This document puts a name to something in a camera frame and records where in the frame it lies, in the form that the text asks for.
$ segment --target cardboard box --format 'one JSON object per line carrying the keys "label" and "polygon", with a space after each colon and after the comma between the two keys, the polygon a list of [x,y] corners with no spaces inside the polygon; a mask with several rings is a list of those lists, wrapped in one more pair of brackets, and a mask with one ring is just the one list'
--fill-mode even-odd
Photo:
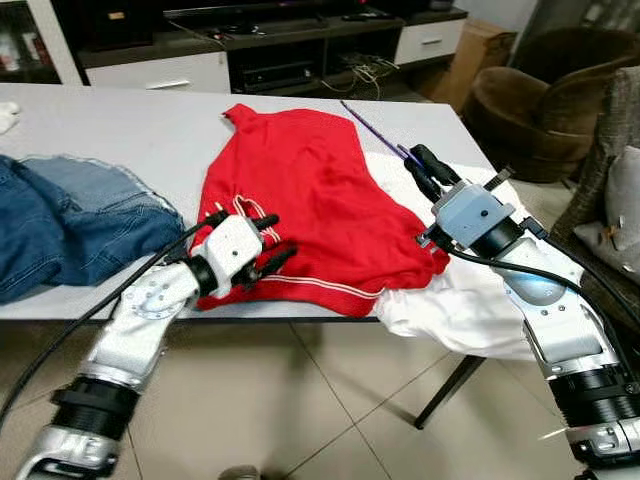
{"label": "cardboard box", "polygon": [[459,113],[478,72],[506,65],[516,35],[490,23],[468,19],[449,68],[427,71],[418,90],[434,102],[449,103]]}

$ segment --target drawer handle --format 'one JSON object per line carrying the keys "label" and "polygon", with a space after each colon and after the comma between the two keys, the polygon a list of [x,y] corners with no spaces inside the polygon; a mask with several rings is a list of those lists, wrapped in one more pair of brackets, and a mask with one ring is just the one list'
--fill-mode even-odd
{"label": "drawer handle", "polygon": [[433,45],[435,43],[442,43],[441,38],[425,38],[420,42],[422,45]]}
{"label": "drawer handle", "polygon": [[147,85],[145,88],[147,90],[164,90],[165,88],[184,87],[190,84],[191,82],[189,80],[174,80],[173,82],[152,83],[151,85]]}

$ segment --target white cloth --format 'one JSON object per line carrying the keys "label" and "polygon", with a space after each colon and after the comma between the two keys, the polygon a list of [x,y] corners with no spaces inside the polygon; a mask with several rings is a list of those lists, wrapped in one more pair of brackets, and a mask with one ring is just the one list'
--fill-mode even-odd
{"label": "white cloth", "polygon": [[14,102],[0,102],[0,135],[18,123],[20,107]]}
{"label": "white cloth", "polygon": [[[422,195],[402,161],[394,156],[367,153],[369,172],[380,187],[400,205],[412,210],[425,225],[434,221],[431,203]],[[495,172],[451,164],[458,174],[484,184]],[[507,182],[493,193],[516,208],[513,218],[526,212]],[[575,265],[544,242],[539,247],[552,258],[554,273],[566,275]],[[524,316],[505,294],[502,277],[489,267],[451,258],[442,275],[424,289],[387,290],[372,314],[392,333],[406,337],[431,336],[450,350],[481,357],[533,360],[522,332]]]}

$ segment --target black table leg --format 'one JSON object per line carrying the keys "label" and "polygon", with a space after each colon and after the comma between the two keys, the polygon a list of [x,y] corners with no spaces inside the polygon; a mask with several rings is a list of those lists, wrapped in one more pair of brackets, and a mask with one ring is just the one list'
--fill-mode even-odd
{"label": "black table leg", "polygon": [[475,372],[482,362],[486,359],[484,357],[476,357],[474,355],[467,355],[462,359],[460,365],[456,367],[447,381],[440,387],[438,393],[434,395],[429,404],[424,408],[422,413],[418,415],[413,422],[413,426],[418,430],[424,428],[424,424],[427,422],[429,416],[434,412],[441,403],[446,402],[451,396],[458,391],[458,389],[464,385],[469,377]]}

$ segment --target television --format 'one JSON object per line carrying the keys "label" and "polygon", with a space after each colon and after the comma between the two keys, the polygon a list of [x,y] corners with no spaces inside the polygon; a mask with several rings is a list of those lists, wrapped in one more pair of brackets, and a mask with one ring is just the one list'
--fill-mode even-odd
{"label": "television", "polygon": [[357,5],[365,0],[162,0],[169,20],[206,15],[233,15],[276,9],[320,9],[337,4]]}

